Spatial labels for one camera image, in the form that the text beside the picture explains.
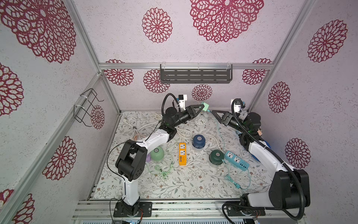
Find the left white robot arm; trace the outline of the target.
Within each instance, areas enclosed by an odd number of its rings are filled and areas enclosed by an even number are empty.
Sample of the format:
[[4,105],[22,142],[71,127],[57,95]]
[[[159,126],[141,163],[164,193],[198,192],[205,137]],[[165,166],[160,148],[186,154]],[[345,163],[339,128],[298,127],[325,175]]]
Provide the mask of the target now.
[[146,157],[160,145],[169,142],[177,133],[176,127],[196,118],[200,112],[205,111],[205,105],[189,105],[184,110],[177,111],[170,107],[162,111],[162,118],[158,122],[159,128],[148,137],[123,143],[123,148],[117,158],[115,167],[118,174],[124,179],[123,206],[129,210],[139,204],[138,179],[142,175]]

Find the dark green meat grinder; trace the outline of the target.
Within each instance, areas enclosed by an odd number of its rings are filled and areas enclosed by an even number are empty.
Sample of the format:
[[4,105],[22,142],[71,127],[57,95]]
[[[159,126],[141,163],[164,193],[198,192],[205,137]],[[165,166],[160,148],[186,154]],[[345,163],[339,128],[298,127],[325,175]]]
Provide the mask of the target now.
[[224,153],[218,149],[213,150],[209,155],[209,161],[214,166],[223,164]]

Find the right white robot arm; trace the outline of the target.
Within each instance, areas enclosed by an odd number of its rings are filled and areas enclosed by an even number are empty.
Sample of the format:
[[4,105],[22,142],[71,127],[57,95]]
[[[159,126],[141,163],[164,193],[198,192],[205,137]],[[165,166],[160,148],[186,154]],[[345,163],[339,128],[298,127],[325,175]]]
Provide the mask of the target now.
[[295,221],[302,219],[310,205],[309,175],[286,163],[264,141],[260,115],[250,112],[240,119],[235,113],[223,112],[217,120],[239,131],[240,144],[273,176],[268,192],[243,194],[239,203],[225,203],[222,208],[237,208],[243,215],[256,217],[265,210],[276,210]]

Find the navy blue meat grinder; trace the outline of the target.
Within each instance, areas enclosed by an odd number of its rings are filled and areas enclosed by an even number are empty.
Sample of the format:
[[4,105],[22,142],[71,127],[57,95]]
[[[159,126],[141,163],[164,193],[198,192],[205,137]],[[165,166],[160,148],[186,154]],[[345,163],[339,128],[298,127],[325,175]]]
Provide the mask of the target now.
[[203,135],[197,134],[193,137],[192,146],[196,149],[202,149],[206,145],[206,139]]

